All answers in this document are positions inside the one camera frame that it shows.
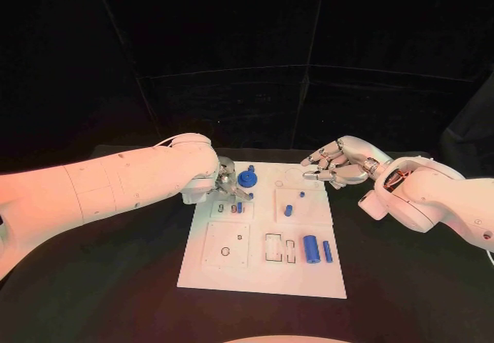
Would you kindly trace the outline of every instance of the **robotic hand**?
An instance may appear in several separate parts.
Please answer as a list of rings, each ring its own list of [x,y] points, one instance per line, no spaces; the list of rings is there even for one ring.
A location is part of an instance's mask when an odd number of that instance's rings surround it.
[[[494,179],[468,179],[432,159],[393,160],[369,142],[344,136],[301,162],[318,162],[305,179],[328,181],[335,189],[371,178],[373,190],[359,206],[376,219],[389,213],[412,230],[428,232],[443,222],[468,243],[494,252]]]
[[[161,146],[170,139],[170,146]],[[0,176],[0,279],[56,234],[178,192],[186,204],[203,202],[213,191],[250,199],[236,188],[233,162],[216,156],[207,137],[181,134],[170,139],[150,148]]]

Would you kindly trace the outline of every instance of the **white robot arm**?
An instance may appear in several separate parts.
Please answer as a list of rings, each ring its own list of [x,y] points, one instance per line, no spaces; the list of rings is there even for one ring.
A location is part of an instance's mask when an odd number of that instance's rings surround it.
[[[307,179],[328,181],[335,189],[371,178],[373,190],[359,206],[376,219],[389,213],[412,230],[428,232],[443,222],[468,243],[494,252],[494,179],[465,179],[432,159],[393,160],[369,142],[344,136],[301,162],[320,162]]]
[[[56,234],[178,192],[186,204],[213,190],[249,199],[236,188],[232,160],[217,159],[207,137],[183,134],[170,146],[160,144],[0,176],[0,279]]]

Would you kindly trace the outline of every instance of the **black backdrop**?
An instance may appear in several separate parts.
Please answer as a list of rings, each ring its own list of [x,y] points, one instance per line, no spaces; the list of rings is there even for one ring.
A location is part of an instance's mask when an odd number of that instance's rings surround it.
[[[1,170],[177,132],[435,149],[492,61],[494,4],[29,0],[0,14]]]

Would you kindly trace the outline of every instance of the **blue knob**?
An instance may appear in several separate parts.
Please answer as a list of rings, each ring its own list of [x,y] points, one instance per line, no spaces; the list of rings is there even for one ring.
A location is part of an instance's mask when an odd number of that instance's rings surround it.
[[[285,216],[289,217],[291,216],[291,211],[294,210],[294,207],[291,205],[287,205],[285,208]]]
[[[242,187],[250,188],[258,183],[258,175],[252,171],[242,171],[236,181]]]

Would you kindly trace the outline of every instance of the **table surface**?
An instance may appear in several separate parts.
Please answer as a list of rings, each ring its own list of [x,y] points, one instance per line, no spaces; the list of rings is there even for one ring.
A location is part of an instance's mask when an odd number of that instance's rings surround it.
[[[94,156],[125,149],[99,146]],[[238,161],[282,163],[308,154],[216,151]],[[177,288],[194,206],[173,197],[62,233],[27,255],[0,291],[0,341],[223,342],[298,334],[491,342],[485,251],[441,224],[420,234],[389,216],[374,221],[357,206],[370,188],[370,182],[327,187],[348,299]]]

